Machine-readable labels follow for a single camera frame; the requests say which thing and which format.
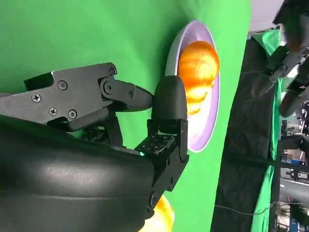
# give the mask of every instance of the metal bracket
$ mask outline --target metal bracket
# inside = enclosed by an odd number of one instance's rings
[[[136,150],[144,153],[144,156],[154,164],[155,176],[148,211],[155,207],[165,190],[174,189],[189,161],[187,126],[188,121],[182,119],[147,121],[148,137],[136,147]]]

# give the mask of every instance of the green fabric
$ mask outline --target green fabric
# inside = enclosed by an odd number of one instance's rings
[[[0,15],[0,92],[25,90],[23,80],[51,70],[113,62],[117,79],[152,93],[164,75],[169,48],[191,20],[212,32],[221,61],[216,128],[190,161],[172,194],[174,231],[209,231],[226,127],[250,23],[248,0],[7,0]],[[147,133],[150,110],[118,114],[124,145]]]
[[[261,35],[254,36],[254,38],[262,45],[270,56],[280,45],[280,31],[268,31]],[[273,159],[276,159],[277,145],[280,131],[280,115],[279,115],[279,104],[281,102],[281,79],[278,81],[275,90],[273,109],[272,109],[272,125],[271,125],[271,138],[270,138],[270,152]],[[270,196],[271,196],[271,183],[274,174],[274,167],[269,166],[262,183],[261,191],[258,197],[258,201],[255,207],[254,213],[261,213],[264,209],[269,207]],[[263,214],[254,215],[251,232],[268,232],[269,225],[269,209]]]

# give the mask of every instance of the robotic hand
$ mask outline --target robotic hand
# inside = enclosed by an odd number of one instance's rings
[[[115,74],[111,63],[54,71],[0,95],[0,231],[137,232],[174,189],[189,159],[181,79],[153,97]],[[145,140],[123,147],[115,112],[150,107]]]
[[[270,56],[266,69],[256,80],[252,95],[262,98],[274,87],[278,79],[286,76],[309,54],[309,1],[285,0],[274,24],[283,24],[287,44],[279,46]],[[280,105],[282,116],[291,115],[303,101],[309,99],[309,62],[302,63],[298,76],[288,87],[288,92]]]

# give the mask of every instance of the gray wall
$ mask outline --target gray wall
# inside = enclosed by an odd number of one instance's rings
[[[273,19],[283,0],[251,0],[251,24],[249,31],[271,28]]]

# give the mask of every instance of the screw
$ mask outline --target screw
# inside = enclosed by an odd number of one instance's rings
[[[109,72],[111,75],[115,75],[115,74],[116,74],[116,71],[115,71],[115,69],[113,69],[113,68],[110,68],[110,69],[108,70],[108,72]]]
[[[156,193],[154,192],[150,198],[150,206],[155,207],[157,200],[158,199],[157,199]]]
[[[51,116],[55,116],[55,115],[57,114],[57,109],[54,108],[54,107],[52,107],[52,108],[49,109],[48,112],[49,112],[49,114],[50,114]]]
[[[105,92],[106,92],[107,94],[111,94],[111,93],[112,93],[112,86],[110,86],[110,85],[108,84],[108,82],[106,82],[106,83],[104,84],[104,90],[105,90]]]
[[[65,81],[59,81],[58,82],[58,88],[60,90],[66,90],[68,88],[68,84]]]
[[[133,98],[133,91],[129,92],[129,98]]]
[[[40,102],[41,101],[41,96],[39,94],[35,93],[35,94],[32,95],[32,100],[34,102]]]
[[[76,117],[77,117],[77,112],[75,110],[70,110],[69,111],[69,118],[75,119]]]

